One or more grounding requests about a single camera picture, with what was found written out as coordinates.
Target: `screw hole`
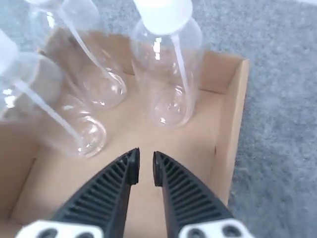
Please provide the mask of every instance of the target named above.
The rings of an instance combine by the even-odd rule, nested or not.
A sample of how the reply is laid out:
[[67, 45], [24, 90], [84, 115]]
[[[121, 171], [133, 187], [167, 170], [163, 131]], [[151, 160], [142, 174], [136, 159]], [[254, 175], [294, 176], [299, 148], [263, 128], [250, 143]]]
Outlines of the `screw hole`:
[[187, 238], [206, 238], [205, 233], [199, 229], [191, 229], [187, 233]]
[[79, 234], [76, 238], [94, 238], [94, 235], [88, 232]]
[[230, 237], [230, 238], [234, 238], [234, 237], [241, 237], [241, 232], [239, 231], [239, 229], [237, 229], [236, 227], [234, 226], [225, 226], [223, 229], [222, 229], [222, 232], [223, 234], [226, 236], [226, 237]]
[[55, 238], [57, 236], [57, 230], [50, 228], [42, 231], [39, 235], [38, 238]]

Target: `cardboard tray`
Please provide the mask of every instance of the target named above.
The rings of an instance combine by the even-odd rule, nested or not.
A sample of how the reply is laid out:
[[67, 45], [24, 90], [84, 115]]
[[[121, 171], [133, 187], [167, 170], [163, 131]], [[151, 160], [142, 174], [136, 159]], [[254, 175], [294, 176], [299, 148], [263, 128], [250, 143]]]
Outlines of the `cardboard tray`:
[[[178, 160], [227, 204], [246, 93], [248, 61], [207, 52], [201, 93], [189, 123], [167, 130], [146, 119], [134, 87], [128, 39], [120, 35], [94, 40], [114, 54], [127, 73], [128, 97], [99, 114], [109, 143], [89, 160], [75, 161], [38, 145], [7, 126], [0, 126], [0, 238], [12, 238], [22, 225], [48, 219], [79, 187], [110, 161], [140, 148], [140, 179], [131, 189], [127, 238], [166, 237], [162, 192], [154, 186], [152, 158], [162, 151]], [[43, 54], [74, 74], [96, 77], [76, 41], [57, 31]]]

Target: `bottle bottom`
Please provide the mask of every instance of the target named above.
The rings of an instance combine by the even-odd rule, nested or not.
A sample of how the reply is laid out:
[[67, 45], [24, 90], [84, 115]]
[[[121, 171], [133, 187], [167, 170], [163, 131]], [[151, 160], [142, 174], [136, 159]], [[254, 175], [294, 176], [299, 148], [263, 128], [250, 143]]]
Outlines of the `bottle bottom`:
[[94, 78], [86, 78], [84, 88], [97, 109], [110, 109], [120, 104], [126, 97], [126, 86], [122, 84], [122, 78], [112, 72], [109, 73], [116, 81], [105, 78], [104, 75], [96, 75]]
[[80, 157], [90, 158], [103, 149], [106, 144], [106, 130], [101, 122], [86, 116], [76, 120], [72, 126], [80, 132], [82, 146], [77, 148]]
[[187, 113], [186, 95], [179, 86], [157, 94], [151, 106], [151, 119], [156, 124], [166, 127], [182, 126], [192, 115]]

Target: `spray bottle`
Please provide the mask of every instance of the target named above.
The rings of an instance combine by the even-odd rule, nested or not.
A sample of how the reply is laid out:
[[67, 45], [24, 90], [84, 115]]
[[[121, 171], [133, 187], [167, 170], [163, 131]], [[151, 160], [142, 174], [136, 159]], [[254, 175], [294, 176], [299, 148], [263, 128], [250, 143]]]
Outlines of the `spray bottle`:
[[141, 15], [131, 37], [132, 65], [149, 117], [188, 122], [198, 95], [203, 36], [191, 0], [134, 0]]

